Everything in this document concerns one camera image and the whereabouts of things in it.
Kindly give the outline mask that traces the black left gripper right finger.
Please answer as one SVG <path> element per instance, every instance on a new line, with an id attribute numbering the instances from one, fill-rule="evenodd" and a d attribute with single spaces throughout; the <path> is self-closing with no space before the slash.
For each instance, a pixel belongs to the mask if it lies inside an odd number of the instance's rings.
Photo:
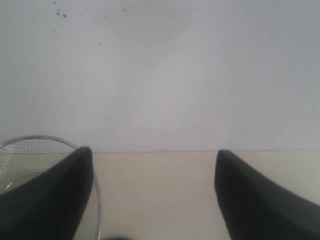
<path id="1" fill-rule="evenodd" d="M 230 150 L 216 157 L 214 189 L 232 240 L 318 240 L 320 206 L 276 184 Z"/>

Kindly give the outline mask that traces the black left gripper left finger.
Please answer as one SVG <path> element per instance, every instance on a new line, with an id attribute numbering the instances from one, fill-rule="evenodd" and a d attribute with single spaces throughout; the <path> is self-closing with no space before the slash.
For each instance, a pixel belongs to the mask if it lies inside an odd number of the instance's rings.
<path id="1" fill-rule="evenodd" d="M 80 147 L 59 163 L 0 196 L 2 240 L 71 240 L 94 180 L 92 151 Z"/>

